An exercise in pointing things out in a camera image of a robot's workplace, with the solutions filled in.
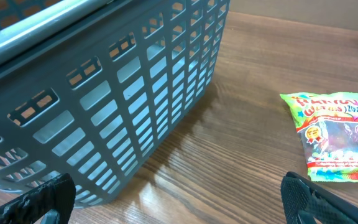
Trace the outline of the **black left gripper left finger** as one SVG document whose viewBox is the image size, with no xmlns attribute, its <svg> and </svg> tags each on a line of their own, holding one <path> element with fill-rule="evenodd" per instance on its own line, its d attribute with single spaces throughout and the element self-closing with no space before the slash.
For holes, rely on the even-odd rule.
<svg viewBox="0 0 358 224">
<path fill-rule="evenodd" d="M 58 175 L 0 206 L 0 224 L 67 224 L 74 208 L 76 188 L 69 174 Z"/>
</svg>

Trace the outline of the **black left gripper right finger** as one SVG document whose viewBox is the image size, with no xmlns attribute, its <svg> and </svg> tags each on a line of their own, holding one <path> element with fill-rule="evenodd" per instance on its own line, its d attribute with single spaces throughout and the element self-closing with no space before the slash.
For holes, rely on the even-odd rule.
<svg viewBox="0 0 358 224">
<path fill-rule="evenodd" d="M 280 192 L 287 223 L 358 223 L 358 207 L 295 172 L 287 172 Z"/>
</svg>

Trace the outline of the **Haribo gummy candy bag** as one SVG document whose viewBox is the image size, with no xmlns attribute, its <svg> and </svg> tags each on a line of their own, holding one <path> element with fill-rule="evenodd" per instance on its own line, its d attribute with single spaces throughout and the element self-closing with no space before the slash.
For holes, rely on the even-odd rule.
<svg viewBox="0 0 358 224">
<path fill-rule="evenodd" d="M 358 93 L 291 93 L 289 106 L 315 182 L 358 182 Z"/>
</svg>

